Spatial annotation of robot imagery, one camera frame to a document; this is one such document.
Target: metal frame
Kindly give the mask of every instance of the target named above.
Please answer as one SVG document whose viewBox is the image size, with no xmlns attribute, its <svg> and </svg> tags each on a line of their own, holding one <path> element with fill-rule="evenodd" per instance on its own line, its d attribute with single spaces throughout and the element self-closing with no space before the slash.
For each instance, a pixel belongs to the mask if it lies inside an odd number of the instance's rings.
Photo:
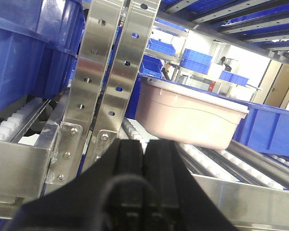
<svg viewBox="0 0 289 231">
<path fill-rule="evenodd" d="M 83 166 L 118 136 L 160 0 L 131 0 Z"/>
</svg>

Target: stacked blue crates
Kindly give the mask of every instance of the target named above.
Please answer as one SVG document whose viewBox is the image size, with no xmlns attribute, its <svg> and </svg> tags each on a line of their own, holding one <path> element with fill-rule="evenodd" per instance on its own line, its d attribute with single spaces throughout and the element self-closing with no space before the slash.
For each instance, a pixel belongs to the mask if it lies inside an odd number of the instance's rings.
<svg viewBox="0 0 289 231">
<path fill-rule="evenodd" d="M 48 39 L 0 18 L 0 110 L 34 88 Z"/>
<path fill-rule="evenodd" d="M 186 69 L 207 74 L 210 68 L 212 56 L 185 49 L 180 66 Z"/>
<path fill-rule="evenodd" d="M 67 85 L 84 24 L 81 0 L 0 0 L 0 110 Z"/>
</svg>

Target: screw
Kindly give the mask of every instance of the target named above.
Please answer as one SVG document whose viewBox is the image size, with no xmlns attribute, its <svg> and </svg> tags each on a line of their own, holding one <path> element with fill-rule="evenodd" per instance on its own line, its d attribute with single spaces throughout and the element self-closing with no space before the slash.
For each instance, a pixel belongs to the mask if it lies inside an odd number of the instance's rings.
<svg viewBox="0 0 289 231">
<path fill-rule="evenodd" d="M 78 132 L 77 128 L 72 128 L 72 129 L 71 129 L 72 135 L 76 135 L 77 132 Z"/>
<path fill-rule="evenodd" d="M 102 141 L 106 141 L 106 140 L 108 140 L 108 138 L 109 138 L 109 136 L 106 133 L 104 133 L 101 137 Z"/>
<path fill-rule="evenodd" d="M 65 159 L 69 159 L 71 157 L 71 153 L 70 152 L 66 152 L 66 153 L 63 154 L 63 157 Z"/>
<path fill-rule="evenodd" d="M 59 182 L 64 181 L 64 176 L 63 175 L 57 176 L 57 181 L 59 181 Z"/>
</svg>

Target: blue bin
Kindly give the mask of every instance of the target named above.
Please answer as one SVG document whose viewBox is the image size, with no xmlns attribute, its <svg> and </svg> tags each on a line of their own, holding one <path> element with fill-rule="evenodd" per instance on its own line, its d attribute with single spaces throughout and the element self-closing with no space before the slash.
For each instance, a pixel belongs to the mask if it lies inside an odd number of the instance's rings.
<svg viewBox="0 0 289 231">
<path fill-rule="evenodd" d="M 35 86 L 47 39 L 0 18 L 0 110 Z"/>
<path fill-rule="evenodd" d="M 0 17 L 73 52 L 84 25 L 81 0 L 0 0 Z"/>
<path fill-rule="evenodd" d="M 70 50 L 48 44 L 31 95 L 53 99 L 67 85 L 75 59 Z"/>
<path fill-rule="evenodd" d="M 207 54 L 199 53 L 197 51 L 185 49 L 182 58 L 209 66 L 213 57 Z"/>
<path fill-rule="evenodd" d="M 150 57 L 148 55 L 144 55 L 143 59 L 157 64 L 160 70 L 163 67 L 163 63 L 160 59 L 156 59 L 156 58 Z"/>
<path fill-rule="evenodd" d="M 220 79 L 230 82 L 232 73 L 229 71 L 222 71 Z"/>
<path fill-rule="evenodd" d="M 145 59 L 143 59 L 141 63 L 139 72 L 154 77 L 162 77 L 162 72 L 160 71 L 159 65 Z"/>
<path fill-rule="evenodd" d="M 155 39 L 150 38 L 149 42 L 148 42 L 148 46 L 149 49 L 170 55 L 170 56 L 174 56 L 175 55 L 175 49 L 171 44 L 167 44 L 165 42 L 161 42 Z"/>
<path fill-rule="evenodd" d="M 203 65 L 189 59 L 182 59 L 180 62 L 180 66 L 192 71 L 203 73 L 205 75 L 208 73 L 210 68 L 210 66 Z"/>
<path fill-rule="evenodd" d="M 176 28 L 178 30 L 185 31 L 185 28 L 183 26 L 176 25 L 175 23 L 171 23 L 171 22 L 168 22 L 168 21 L 160 19 L 160 18 L 156 18 L 155 21 L 162 23 L 162 24 L 165 24 L 165 25 L 168 25 L 168 26 L 171 26 L 171 27 Z"/>
<path fill-rule="evenodd" d="M 220 96 L 249 108 L 234 139 L 258 152 L 289 156 L 289 111 Z"/>
<path fill-rule="evenodd" d="M 241 85 L 241 86 L 246 86 L 248 80 L 249 80 L 248 78 L 245 78 L 236 74 L 232 74 L 230 82 Z"/>
</svg>

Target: storage bin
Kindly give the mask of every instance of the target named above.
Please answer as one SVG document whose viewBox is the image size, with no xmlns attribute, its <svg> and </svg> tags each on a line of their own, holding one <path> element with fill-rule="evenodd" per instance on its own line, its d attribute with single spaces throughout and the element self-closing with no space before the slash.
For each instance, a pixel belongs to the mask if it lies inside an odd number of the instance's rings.
<svg viewBox="0 0 289 231">
<path fill-rule="evenodd" d="M 182 59 L 180 62 L 180 66 L 187 68 L 189 70 L 192 70 L 192 71 L 197 71 L 197 72 L 203 73 L 205 75 L 208 73 L 209 68 L 210 68 L 210 66 L 196 63 L 196 62 L 191 61 L 189 59 Z"/>
<path fill-rule="evenodd" d="M 0 18 L 0 110 L 35 86 L 47 39 Z"/>
<path fill-rule="evenodd" d="M 147 75 L 152 75 L 154 77 L 162 77 L 162 72 L 160 71 L 159 65 L 146 59 L 143 59 L 139 68 L 139 72 Z"/>
<path fill-rule="evenodd" d="M 241 86 L 246 86 L 248 80 L 249 80 L 248 78 L 245 78 L 236 74 L 232 74 L 230 82 L 241 85 Z"/>
<path fill-rule="evenodd" d="M 68 83 L 76 56 L 70 50 L 47 45 L 31 95 L 53 99 Z"/>
<path fill-rule="evenodd" d="M 233 139 L 260 152 L 289 156 L 289 111 L 219 96 L 245 105 L 250 113 L 239 123 Z"/>
<path fill-rule="evenodd" d="M 143 77 L 136 119 L 154 136 L 223 150 L 247 113 L 238 103 Z"/>
<path fill-rule="evenodd" d="M 160 70 L 163 67 L 163 63 L 160 59 L 156 59 L 156 58 L 150 57 L 148 55 L 144 55 L 143 59 L 157 64 Z"/>
<path fill-rule="evenodd" d="M 229 71 L 222 71 L 220 79 L 230 82 L 232 73 Z"/>
<path fill-rule="evenodd" d="M 212 56 L 199 53 L 190 49 L 185 49 L 183 53 L 184 59 L 189 59 L 193 62 L 209 66 L 211 64 Z"/>
<path fill-rule="evenodd" d="M 174 56 L 175 55 L 175 49 L 171 44 L 167 44 L 165 42 L 161 42 L 155 39 L 150 38 L 148 42 L 149 49 Z"/>
<path fill-rule="evenodd" d="M 84 26 L 81 0 L 0 0 L 0 17 L 73 52 Z"/>
<path fill-rule="evenodd" d="M 171 26 L 171 27 L 176 28 L 178 30 L 185 31 L 185 28 L 183 26 L 176 25 L 175 23 L 171 23 L 171 22 L 168 22 L 168 21 L 160 19 L 160 18 L 156 18 L 155 21 L 160 22 L 160 23 L 165 24 L 165 25 L 168 25 L 168 26 Z"/>
</svg>

